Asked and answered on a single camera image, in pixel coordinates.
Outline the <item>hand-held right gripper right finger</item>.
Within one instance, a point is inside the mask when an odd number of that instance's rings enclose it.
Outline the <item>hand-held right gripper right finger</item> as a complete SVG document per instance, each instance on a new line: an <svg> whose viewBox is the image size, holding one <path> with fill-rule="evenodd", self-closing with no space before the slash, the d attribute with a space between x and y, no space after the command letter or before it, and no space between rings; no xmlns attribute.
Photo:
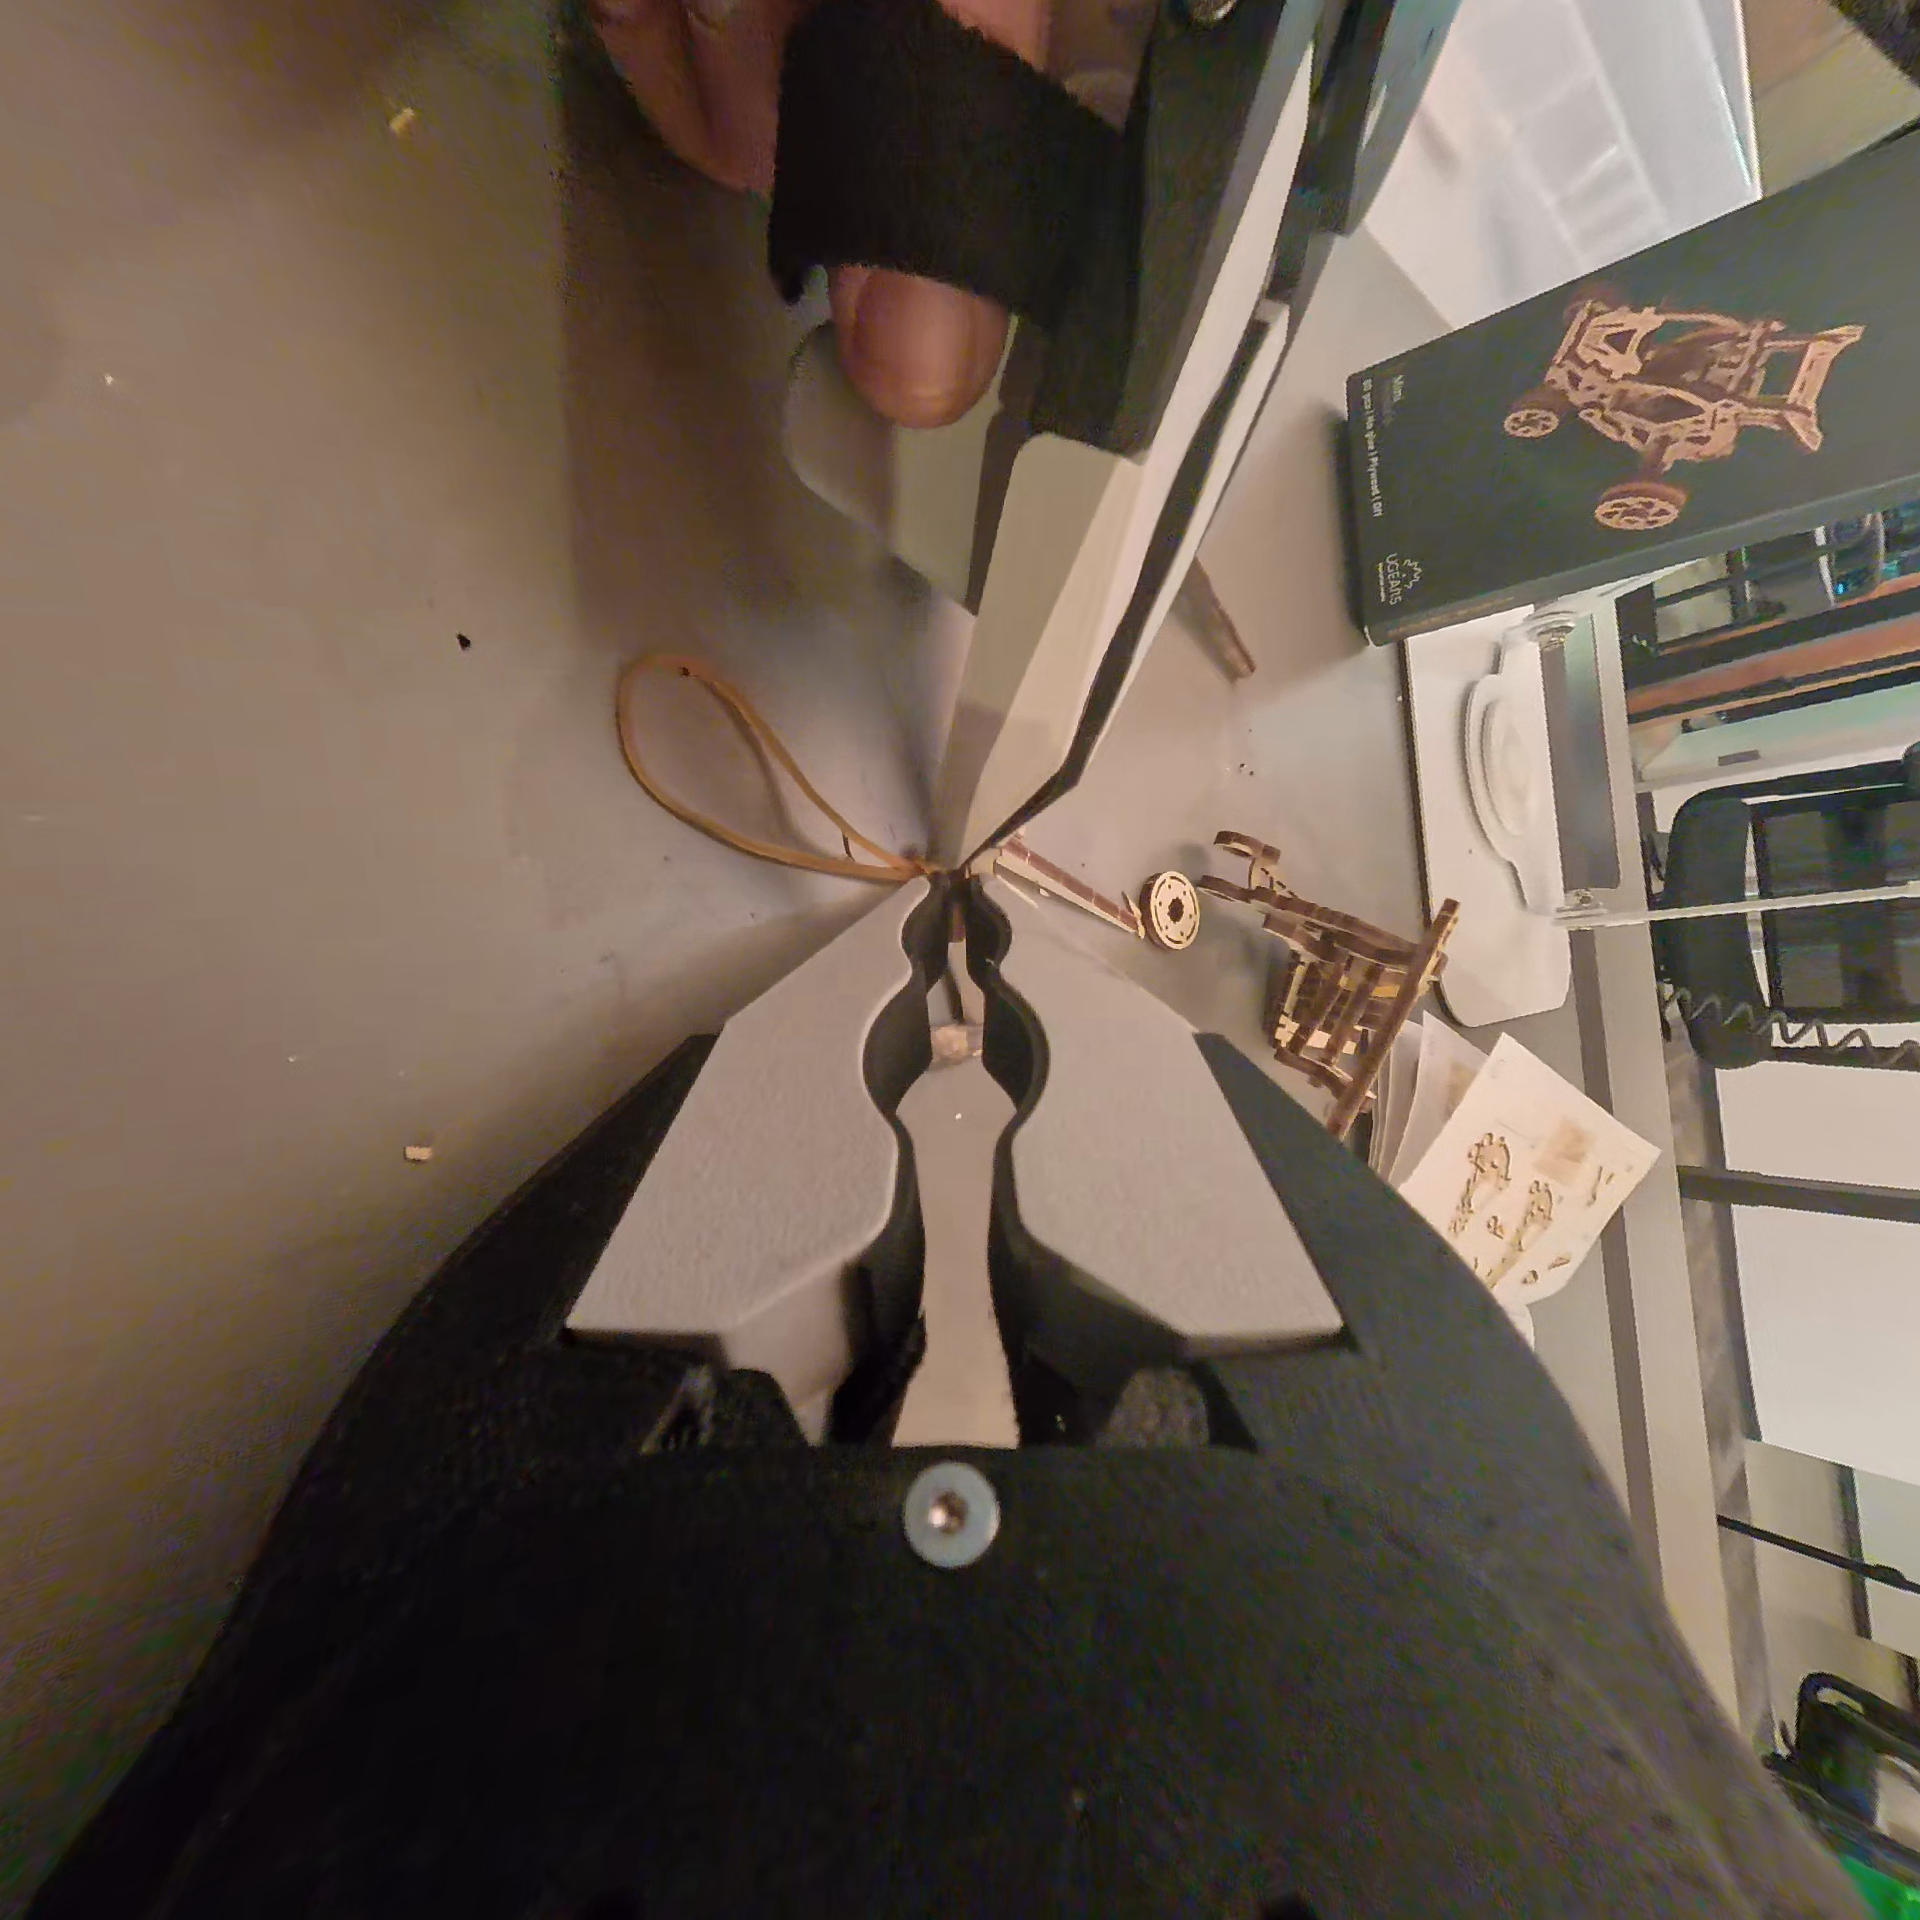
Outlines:
<svg viewBox="0 0 1920 1920"><path fill-rule="evenodd" d="M1022 1446L1093 1446L1141 1374L1345 1335L1204 1037L1005 880L966 885L995 1145L990 1283Z"/></svg>

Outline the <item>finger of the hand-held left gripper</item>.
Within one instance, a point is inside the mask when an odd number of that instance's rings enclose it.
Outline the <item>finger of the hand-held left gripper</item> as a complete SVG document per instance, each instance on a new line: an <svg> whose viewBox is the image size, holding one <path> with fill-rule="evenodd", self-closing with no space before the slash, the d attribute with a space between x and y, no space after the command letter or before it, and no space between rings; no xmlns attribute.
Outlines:
<svg viewBox="0 0 1920 1920"><path fill-rule="evenodd" d="M1258 307L1283 305L1266 286L1305 147L1309 64L1301 54L1283 66L1278 125L1147 447L1040 435L1014 457L937 783L939 862L973 859L992 824L1062 765L1194 430Z"/></svg>
<svg viewBox="0 0 1920 1920"><path fill-rule="evenodd" d="M1264 409L1292 335L1290 305L1260 305L1203 415L1189 448L1162 502L1146 544L1136 591L1120 614L1101 655L1088 698L1067 742L1062 765L1040 787L996 819L987 848L996 848L1074 791L1108 734L1122 696L1160 635L1177 591L1185 585L1198 544L1211 527L1217 503L1232 480L1243 447Z"/></svg>

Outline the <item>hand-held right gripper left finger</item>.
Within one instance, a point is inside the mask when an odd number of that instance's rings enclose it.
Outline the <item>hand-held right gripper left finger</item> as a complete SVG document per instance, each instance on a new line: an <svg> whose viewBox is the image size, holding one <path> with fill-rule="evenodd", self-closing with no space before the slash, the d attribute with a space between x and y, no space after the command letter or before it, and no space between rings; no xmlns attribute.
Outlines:
<svg viewBox="0 0 1920 1920"><path fill-rule="evenodd" d="M924 1355L922 1190L944 885L912 880L726 1019L566 1314L772 1379L812 1442L892 1437Z"/></svg>

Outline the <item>small wooden pin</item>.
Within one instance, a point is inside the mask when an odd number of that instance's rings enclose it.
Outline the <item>small wooden pin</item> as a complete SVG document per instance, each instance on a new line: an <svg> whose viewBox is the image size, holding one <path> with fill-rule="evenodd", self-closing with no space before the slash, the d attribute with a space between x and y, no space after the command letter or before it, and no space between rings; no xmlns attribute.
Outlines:
<svg viewBox="0 0 1920 1920"><path fill-rule="evenodd" d="M970 890L954 880L944 887L939 967L928 991L931 1064L957 1067L980 1056L985 1042L985 993L971 975Z"/></svg>

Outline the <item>tan rubber band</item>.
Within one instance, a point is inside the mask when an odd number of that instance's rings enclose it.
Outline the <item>tan rubber band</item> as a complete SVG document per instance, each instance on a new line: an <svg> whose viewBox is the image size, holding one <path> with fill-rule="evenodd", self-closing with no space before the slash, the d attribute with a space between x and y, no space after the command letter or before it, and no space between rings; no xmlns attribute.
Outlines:
<svg viewBox="0 0 1920 1920"><path fill-rule="evenodd" d="M834 829L841 853L824 853L816 848L794 846L749 833L741 833L710 814L673 795L644 766L641 757L641 737L635 733L635 713L641 689L646 681L684 681L697 689L706 701L718 704L732 727L745 739L753 754L760 759L769 784L786 781L794 791L830 825ZM708 664L692 657L650 655L627 664L614 683L614 742L635 787L650 802L661 808L668 817L691 829L702 839L742 856L763 866L788 874L812 874L830 880L849 880L862 885L899 887L912 880L936 880L944 869L924 858L884 848L881 842L852 829L851 819L804 776L794 752L786 747L779 733L766 721L761 710L748 693L730 677L708 667Z"/></svg>

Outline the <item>wooden buggy model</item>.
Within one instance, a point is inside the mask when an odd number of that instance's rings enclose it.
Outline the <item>wooden buggy model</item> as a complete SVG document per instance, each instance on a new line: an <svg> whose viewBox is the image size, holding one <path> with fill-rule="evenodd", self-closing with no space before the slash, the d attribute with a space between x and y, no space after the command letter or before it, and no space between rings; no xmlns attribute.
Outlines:
<svg viewBox="0 0 1920 1920"><path fill-rule="evenodd" d="M1258 912L1283 947L1261 1032L1283 1067L1329 1098L1325 1133L1347 1141L1371 1111L1389 1050L1446 965L1458 902L1444 899L1412 941L1314 903L1280 879L1280 853L1245 833L1219 833L1213 850L1245 864L1243 880L1198 887Z"/></svg>

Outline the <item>dark model kit box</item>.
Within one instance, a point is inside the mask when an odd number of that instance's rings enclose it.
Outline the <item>dark model kit box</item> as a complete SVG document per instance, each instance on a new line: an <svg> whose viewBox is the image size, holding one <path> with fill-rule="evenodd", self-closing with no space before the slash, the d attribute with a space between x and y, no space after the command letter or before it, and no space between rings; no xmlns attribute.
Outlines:
<svg viewBox="0 0 1920 1920"><path fill-rule="evenodd" d="M1918 131L1352 376L1394 646L1916 498Z"/></svg>

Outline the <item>person's left hand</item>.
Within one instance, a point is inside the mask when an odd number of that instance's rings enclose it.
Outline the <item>person's left hand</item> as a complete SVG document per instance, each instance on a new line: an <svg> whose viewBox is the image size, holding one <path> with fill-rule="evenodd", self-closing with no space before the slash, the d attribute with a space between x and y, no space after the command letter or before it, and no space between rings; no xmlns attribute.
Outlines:
<svg viewBox="0 0 1920 1920"><path fill-rule="evenodd" d="M598 2L664 144L766 199L786 303L827 279L838 363L899 426L957 422L1013 321L1056 322L1113 209L1120 135L1066 85L1101 6Z"/></svg>

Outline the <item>dark wooden gear axle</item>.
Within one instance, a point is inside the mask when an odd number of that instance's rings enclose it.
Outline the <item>dark wooden gear axle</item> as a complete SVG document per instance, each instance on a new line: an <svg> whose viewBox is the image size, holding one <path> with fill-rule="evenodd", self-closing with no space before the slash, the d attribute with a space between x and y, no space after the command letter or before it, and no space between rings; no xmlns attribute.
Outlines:
<svg viewBox="0 0 1920 1920"><path fill-rule="evenodd" d="M1200 560L1189 565L1172 608L1189 635L1203 646L1229 683L1249 681L1258 673L1258 662L1242 640L1232 616L1226 610Z"/></svg>

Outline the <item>dark wooden shaft strip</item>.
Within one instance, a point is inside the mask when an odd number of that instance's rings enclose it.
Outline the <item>dark wooden shaft strip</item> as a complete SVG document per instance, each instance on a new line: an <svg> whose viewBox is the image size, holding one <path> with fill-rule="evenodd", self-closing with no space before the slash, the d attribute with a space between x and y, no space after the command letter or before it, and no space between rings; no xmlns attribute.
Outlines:
<svg viewBox="0 0 1920 1920"><path fill-rule="evenodd" d="M1094 922L1126 933L1136 942L1146 941L1146 925L1136 902L1099 894L1074 874L1038 856L1019 834L1009 834L992 850L992 869L1000 879L1038 897L1073 906L1074 911L1091 914Z"/></svg>

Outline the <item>open instruction booklet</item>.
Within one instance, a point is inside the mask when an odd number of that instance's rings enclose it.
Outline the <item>open instruction booklet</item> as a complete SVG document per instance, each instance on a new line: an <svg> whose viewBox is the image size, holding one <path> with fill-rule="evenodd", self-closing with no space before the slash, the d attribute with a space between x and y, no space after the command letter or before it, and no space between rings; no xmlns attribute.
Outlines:
<svg viewBox="0 0 1920 1920"><path fill-rule="evenodd" d="M1524 1343L1660 1158L1513 1039L1484 1053L1436 1015L1394 1039L1366 1149Z"/></svg>

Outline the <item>white mat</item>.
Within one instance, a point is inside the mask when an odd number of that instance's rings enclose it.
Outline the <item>white mat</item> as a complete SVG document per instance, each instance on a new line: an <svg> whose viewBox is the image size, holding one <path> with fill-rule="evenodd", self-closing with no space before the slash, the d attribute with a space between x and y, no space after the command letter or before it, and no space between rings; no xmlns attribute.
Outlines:
<svg viewBox="0 0 1920 1920"><path fill-rule="evenodd" d="M1493 671L1498 648L1529 616L1548 608L1592 610L1601 634L1601 683L1608 752L1616 789L1616 833L1624 879L1597 899L1597 912L1624 902L1636 862L1624 850L1634 824L1633 770L1626 742L1626 686L1616 601L1584 592L1540 608L1485 616L1406 640L1400 649L1416 822L1421 846L1424 903L1458 902L1440 997L1460 1027L1508 1027L1560 1013L1573 995L1573 933L1582 920L1537 920L1504 864L1484 846L1472 819L1460 761L1460 721L1472 683Z"/></svg>

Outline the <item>black office chair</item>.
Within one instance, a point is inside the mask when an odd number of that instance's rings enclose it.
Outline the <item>black office chair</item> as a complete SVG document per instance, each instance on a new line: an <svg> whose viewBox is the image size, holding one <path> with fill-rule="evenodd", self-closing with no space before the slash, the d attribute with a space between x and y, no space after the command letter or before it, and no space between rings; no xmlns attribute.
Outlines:
<svg viewBox="0 0 1920 1920"><path fill-rule="evenodd" d="M1918 751L1709 787L1645 842L1665 1023L1717 1073L1918 1073Z"/></svg>

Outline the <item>green plastic bin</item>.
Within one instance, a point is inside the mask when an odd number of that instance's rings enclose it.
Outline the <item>green plastic bin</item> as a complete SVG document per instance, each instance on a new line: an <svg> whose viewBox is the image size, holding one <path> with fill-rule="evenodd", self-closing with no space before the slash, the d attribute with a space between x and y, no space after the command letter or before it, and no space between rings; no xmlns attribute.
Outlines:
<svg viewBox="0 0 1920 1920"><path fill-rule="evenodd" d="M1918 1853L1786 1775L1771 1782L1840 1862L1869 1915L1918 1919Z"/></svg>

